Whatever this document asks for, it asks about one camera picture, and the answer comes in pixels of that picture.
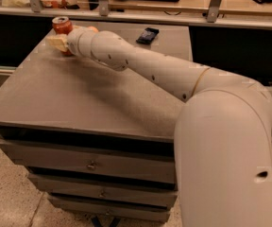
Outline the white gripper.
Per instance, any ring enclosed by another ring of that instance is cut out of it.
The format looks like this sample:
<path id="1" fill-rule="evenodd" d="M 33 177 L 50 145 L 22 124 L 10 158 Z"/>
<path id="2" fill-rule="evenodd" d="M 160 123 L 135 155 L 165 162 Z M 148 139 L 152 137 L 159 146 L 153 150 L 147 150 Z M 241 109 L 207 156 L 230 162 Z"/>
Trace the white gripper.
<path id="1" fill-rule="evenodd" d="M 70 52 L 79 57 L 91 57 L 91 42 L 95 32 L 88 27 L 73 29 L 68 36 L 57 34 L 48 36 L 46 40 L 61 52 Z"/>

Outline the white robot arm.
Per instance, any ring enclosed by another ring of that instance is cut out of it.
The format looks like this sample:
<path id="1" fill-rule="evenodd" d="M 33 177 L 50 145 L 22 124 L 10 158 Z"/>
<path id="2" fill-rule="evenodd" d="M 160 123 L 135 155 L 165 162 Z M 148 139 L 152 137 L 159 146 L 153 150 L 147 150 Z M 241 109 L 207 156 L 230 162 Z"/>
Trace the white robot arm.
<path id="1" fill-rule="evenodd" d="M 89 27 L 47 41 L 183 101 L 174 136 L 183 227 L 272 227 L 272 95 L 260 82 Z"/>

